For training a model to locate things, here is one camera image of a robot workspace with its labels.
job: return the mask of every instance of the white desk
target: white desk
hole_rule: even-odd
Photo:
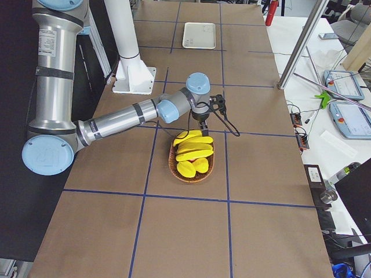
[[[281,74],[288,62],[289,55],[299,38],[302,26],[305,25],[304,17],[274,17],[272,26],[267,27],[271,46],[275,53],[275,61],[278,72]],[[320,19],[309,43],[308,48],[317,66],[317,70],[322,76],[325,69],[333,68],[342,57],[346,55],[342,51],[343,47],[338,40],[321,40],[319,33],[333,32],[326,19]],[[344,68],[339,64],[337,70]],[[313,67],[308,57],[302,57],[296,67],[296,73],[317,82]],[[358,82],[364,86],[364,82],[359,75],[356,75]],[[285,97],[301,111],[317,109],[321,100],[315,98],[315,94],[320,94],[321,89],[313,86],[302,79],[292,76],[285,88]],[[365,100],[362,103],[371,104],[371,94],[368,89],[363,89]],[[371,157],[371,141],[366,140],[347,140],[335,127],[329,110],[323,109],[318,112],[317,118],[307,125],[304,121],[310,112],[301,113],[303,127],[307,132],[310,130],[309,146],[310,149],[302,154],[304,164],[317,164],[320,166],[324,179],[330,178],[344,166],[352,162],[363,163]],[[334,143],[345,144],[345,148],[335,147]],[[351,228],[360,234],[359,229],[344,207],[343,202],[338,199],[332,204],[332,215],[336,224],[337,233],[351,233]]]

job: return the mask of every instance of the green clip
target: green clip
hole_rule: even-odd
[[[329,101],[331,100],[331,97],[328,92],[322,91],[321,94],[316,94],[315,97],[321,98],[321,109],[325,109],[328,105]]]

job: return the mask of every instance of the red cylinder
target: red cylinder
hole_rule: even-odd
[[[265,26],[270,26],[274,17],[274,13],[278,7],[278,0],[272,0],[271,5],[269,6],[268,15],[265,20]]]

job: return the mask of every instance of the brown wicker basket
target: brown wicker basket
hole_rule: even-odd
[[[206,173],[201,174],[199,172],[196,172],[196,175],[193,178],[185,178],[176,169],[176,165],[178,164],[178,161],[176,161],[175,159],[177,149],[178,149],[178,146],[173,147],[173,143],[172,143],[170,147],[170,153],[169,153],[169,168],[173,176],[175,176],[177,179],[181,181],[193,183],[193,182],[202,181],[210,175],[214,167],[214,154],[207,157],[207,160],[209,161],[209,170]]]

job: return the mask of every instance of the banana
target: banana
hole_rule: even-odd
[[[175,147],[177,144],[179,144],[179,143],[181,143],[181,142],[183,142],[187,139],[190,139],[192,137],[196,137],[196,136],[202,136],[202,132],[200,130],[190,130],[189,132],[188,131],[182,131],[177,136],[177,138],[174,139],[173,146]]]
[[[188,144],[181,144],[178,146],[177,155],[185,152],[203,150],[203,149],[213,149],[213,146],[204,143],[188,143]]]
[[[198,151],[186,152],[175,157],[176,161],[185,161],[197,158],[206,158],[214,153],[211,149],[202,149]]]
[[[213,137],[210,136],[196,136],[190,139],[187,139],[179,144],[179,147],[181,147],[183,144],[188,144],[188,143],[206,143],[206,144],[211,144],[213,142]]]
[[[178,172],[185,178],[193,178],[196,175],[195,166],[189,161],[181,161],[176,165]]]
[[[205,174],[209,170],[209,161],[206,158],[199,158],[192,162],[196,171]]]

